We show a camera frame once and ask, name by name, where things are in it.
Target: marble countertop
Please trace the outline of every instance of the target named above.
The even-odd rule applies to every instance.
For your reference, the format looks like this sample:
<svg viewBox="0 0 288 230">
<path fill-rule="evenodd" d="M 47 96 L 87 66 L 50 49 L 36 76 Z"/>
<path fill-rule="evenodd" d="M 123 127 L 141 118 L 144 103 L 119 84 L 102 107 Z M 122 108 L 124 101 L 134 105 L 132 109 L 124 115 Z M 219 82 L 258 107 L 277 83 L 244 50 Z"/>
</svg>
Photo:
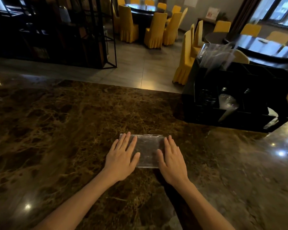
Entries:
<svg viewBox="0 0 288 230">
<path fill-rule="evenodd" d="M 270 135 L 186 123 L 180 94 L 0 74 L 0 229 L 27 229 L 89 182 L 122 132 L 171 134 L 236 229 L 288 229 L 288 123 Z M 199 229 L 158 169 L 136 169 L 77 229 Z"/>
</svg>

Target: black container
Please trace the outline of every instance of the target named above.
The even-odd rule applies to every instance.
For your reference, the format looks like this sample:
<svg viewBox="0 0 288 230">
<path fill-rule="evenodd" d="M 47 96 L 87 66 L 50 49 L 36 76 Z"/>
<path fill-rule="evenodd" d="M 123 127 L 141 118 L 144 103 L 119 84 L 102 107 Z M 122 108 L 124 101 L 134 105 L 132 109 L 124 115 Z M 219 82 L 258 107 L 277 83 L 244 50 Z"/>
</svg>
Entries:
<svg viewBox="0 0 288 230">
<path fill-rule="evenodd" d="M 288 122 L 286 70 L 233 62 L 227 71 L 215 70 L 208 75 L 206 72 L 195 60 L 182 92 L 186 122 L 259 132 L 272 132 Z M 222 93 L 234 97 L 239 108 L 218 122 L 225 113 L 219 105 Z M 264 129 L 274 119 L 269 116 L 268 107 L 277 112 L 279 122 Z"/>
</svg>

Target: person's left hand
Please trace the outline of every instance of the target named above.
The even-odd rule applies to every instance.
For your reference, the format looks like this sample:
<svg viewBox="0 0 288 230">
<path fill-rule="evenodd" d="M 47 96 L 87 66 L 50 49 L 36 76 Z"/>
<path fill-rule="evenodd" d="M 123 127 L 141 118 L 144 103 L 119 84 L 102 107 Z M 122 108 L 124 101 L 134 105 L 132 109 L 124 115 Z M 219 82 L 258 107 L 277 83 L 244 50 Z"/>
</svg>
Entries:
<svg viewBox="0 0 288 230">
<path fill-rule="evenodd" d="M 137 143 L 137 137 L 135 136 L 132 139 L 132 142 L 127 148 L 129 139 L 130 132 L 127 134 L 124 133 L 120 140 L 116 139 L 114 141 L 109 153 L 107 154 L 106 164 L 103 171 L 108 173 L 111 179 L 114 179 L 114 182 L 122 181 L 128 177 L 134 171 L 140 159 L 140 153 L 137 152 L 130 162 L 132 152 Z"/>
</svg>

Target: black table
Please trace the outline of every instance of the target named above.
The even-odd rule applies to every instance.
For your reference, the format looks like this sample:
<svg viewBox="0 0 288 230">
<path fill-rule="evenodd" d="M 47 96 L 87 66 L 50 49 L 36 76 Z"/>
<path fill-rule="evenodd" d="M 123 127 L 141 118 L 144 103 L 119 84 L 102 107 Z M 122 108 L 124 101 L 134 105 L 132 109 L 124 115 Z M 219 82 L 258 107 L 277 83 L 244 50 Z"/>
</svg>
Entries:
<svg viewBox="0 0 288 230">
<path fill-rule="evenodd" d="M 171 17 L 172 13 L 164 11 L 156 6 L 151 5 L 138 5 L 138 4 L 125 4 L 131 8 L 132 20 L 134 24 L 139 25 L 139 41 L 143 42 L 145 37 L 146 28 L 150 27 L 154 13 L 167 13 L 167 17 Z"/>
<path fill-rule="evenodd" d="M 238 49 L 246 54 L 252 63 L 288 69 L 288 46 L 274 41 L 264 43 L 260 39 L 250 35 L 232 35 L 226 32 L 213 32 L 205 37 L 205 41 L 209 43 L 237 43 Z"/>
</svg>

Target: brown curtain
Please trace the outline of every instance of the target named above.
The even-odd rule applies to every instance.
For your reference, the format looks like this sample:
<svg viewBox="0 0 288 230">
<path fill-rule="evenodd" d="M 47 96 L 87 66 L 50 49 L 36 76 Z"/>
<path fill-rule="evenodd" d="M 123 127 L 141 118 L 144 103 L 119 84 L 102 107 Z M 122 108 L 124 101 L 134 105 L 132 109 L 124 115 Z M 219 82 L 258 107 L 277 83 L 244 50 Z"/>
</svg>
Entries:
<svg viewBox="0 0 288 230">
<path fill-rule="evenodd" d="M 230 32 L 239 34 L 248 23 L 261 0 L 244 0 L 234 21 Z"/>
<path fill-rule="evenodd" d="M 161 2 L 161 3 L 166 3 L 166 1 L 167 1 L 167 0 L 158 0 L 158 3 L 159 3 L 159 2 Z"/>
</svg>

